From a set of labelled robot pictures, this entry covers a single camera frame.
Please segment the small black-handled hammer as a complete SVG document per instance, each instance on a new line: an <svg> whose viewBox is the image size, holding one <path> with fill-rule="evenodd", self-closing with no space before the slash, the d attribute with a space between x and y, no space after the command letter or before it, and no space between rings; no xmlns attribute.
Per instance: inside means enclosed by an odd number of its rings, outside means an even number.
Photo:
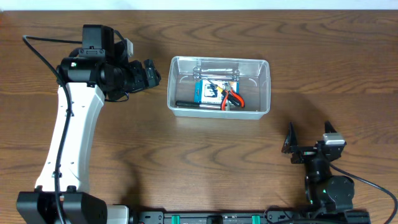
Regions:
<svg viewBox="0 0 398 224"><path fill-rule="evenodd" d="M225 104L224 108L221 105L211 104L211 103L199 103L194 101L182 101L178 100L175 102L176 107L179 108L190 108L190 109L201 109L201 110L232 110L233 105L231 103Z"/></svg>

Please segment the small silver wrench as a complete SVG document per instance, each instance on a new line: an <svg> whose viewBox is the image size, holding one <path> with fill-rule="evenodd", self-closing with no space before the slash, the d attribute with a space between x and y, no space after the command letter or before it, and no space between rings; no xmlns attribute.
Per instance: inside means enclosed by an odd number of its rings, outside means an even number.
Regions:
<svg viewBox="0 0 398 224"><path fill-rule="evenodd" d="M232 68L208 68L202 69L200 67L193 68L194 79L209 79L237 82L240 79L240 70Z"/></svg>

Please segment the clear plastic container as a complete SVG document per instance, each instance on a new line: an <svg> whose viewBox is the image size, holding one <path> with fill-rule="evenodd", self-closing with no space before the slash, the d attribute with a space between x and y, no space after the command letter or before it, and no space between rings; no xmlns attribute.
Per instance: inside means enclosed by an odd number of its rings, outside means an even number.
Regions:
<svg viewBox="0 0 398 224"><path fill-rule="evenodd" d="M176 56L170 64L167 105L175 116L260 119L271 108L269 63Z"/></svg>

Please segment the white blue cardboard box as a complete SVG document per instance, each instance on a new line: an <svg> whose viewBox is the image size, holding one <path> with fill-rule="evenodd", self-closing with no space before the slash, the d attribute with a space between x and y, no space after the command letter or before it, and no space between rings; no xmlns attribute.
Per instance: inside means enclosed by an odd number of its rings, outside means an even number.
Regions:
<svg viewBox="0 0 398 224"><path fill-rule="evenodd" d="M224 88L225 83L229 83L233 87L234 91L236 91L237 93L239 92L238 82L228 82L220 80L212 80L212 82L222 88ZM221 93L215 95L210 83L207 80L200 80L199 82L196 82L194 91L194 102L220 104L222 99L223 95Z"/></svg>

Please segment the red-handled pliers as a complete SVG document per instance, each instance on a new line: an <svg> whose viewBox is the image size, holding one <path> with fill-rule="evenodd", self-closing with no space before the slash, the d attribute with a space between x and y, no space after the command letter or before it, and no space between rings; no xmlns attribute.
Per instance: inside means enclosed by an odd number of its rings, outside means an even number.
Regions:
<svg viewBox="0 0 398 224"><path fill-rule="evenodd" d="M234 106L244 108L245 102L243 98L233 90L233 87L229 83L224 84L224 90L221 92L223 99L221 102L221 109L226 111L228 103L232 103Z"/></svg>

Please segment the black yellow screwdriver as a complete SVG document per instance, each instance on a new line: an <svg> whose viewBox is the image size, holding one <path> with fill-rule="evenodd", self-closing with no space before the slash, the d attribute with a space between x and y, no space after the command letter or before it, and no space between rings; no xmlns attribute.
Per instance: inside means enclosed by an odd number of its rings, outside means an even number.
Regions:
<svg viewBox="0 0 398 224"><path fill-rule="evenodd" d="M218 93L221 93L222 95L227 95L228 94L228 91L225 90L224 88L216 85L215 83L213 83L209 79L206 79L206 80L210 83L211 88L212 88L213 92L215 93L215 95L217 95Z"/></svg>

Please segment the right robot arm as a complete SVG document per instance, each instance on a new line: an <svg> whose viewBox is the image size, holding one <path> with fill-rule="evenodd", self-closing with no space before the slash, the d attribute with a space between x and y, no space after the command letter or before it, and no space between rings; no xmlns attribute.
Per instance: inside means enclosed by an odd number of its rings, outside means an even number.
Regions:
<svg viewBox="0 0 398 224"><path fill-rule="evenodd" d="M305 166L305 195L310 202L303 211L306 218L337 215L353 208L354 181L330 170L331 162L341 157L345 146L343 136L329 121L325 122L323 139L314 146L299 145L293 123L289 123L281 152L292 155L291 163Z"/></svg>

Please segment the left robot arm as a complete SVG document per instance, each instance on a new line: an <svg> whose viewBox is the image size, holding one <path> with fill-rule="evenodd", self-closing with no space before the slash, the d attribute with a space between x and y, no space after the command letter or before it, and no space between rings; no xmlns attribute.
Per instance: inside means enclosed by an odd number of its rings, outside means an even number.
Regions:
<svg viewBox="0 0 398 224"><path fill-rule="evenodd" d="M90 194L90 155L99 113L107 102L153 88L160 73L152 60L132 60L133 44L119 32L86 24L76 49L52 67L58 111L45 165L34 190L20 192L16 208L27 223L136 223L126 205Z"/></svg>

